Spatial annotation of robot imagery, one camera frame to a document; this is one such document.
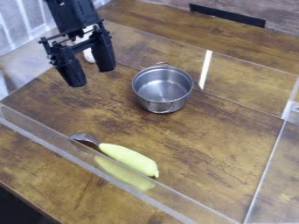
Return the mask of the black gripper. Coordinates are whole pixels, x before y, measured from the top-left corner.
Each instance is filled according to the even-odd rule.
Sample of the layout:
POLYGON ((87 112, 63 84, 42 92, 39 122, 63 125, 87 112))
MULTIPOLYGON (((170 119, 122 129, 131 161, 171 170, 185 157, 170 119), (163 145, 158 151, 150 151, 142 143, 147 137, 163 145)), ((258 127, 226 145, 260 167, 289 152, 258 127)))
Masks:
POLYGON ((117 67, 113 40, 103 21, 75 32, 42 37, 39 43, 45 47, 50 63, 57 66, 63 79, 74 88, 87 85, 86 74, 75 57, 77 53, 91 49, 102 73, 113 71, 117 67))

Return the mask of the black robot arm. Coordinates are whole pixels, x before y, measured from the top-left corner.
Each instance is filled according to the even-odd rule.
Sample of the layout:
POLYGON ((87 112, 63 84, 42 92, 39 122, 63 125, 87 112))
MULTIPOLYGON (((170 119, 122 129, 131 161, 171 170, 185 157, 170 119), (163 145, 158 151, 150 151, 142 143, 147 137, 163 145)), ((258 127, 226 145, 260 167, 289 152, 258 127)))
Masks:
POLYGON ((79 88, 87 85, 87 78, 75 54, 90 49, 105 73, 117 68, 117 58, 110 31, 103 25, 93 0, 46 0, 59 34, 42 37, 51 64, 69 85, 79 88))

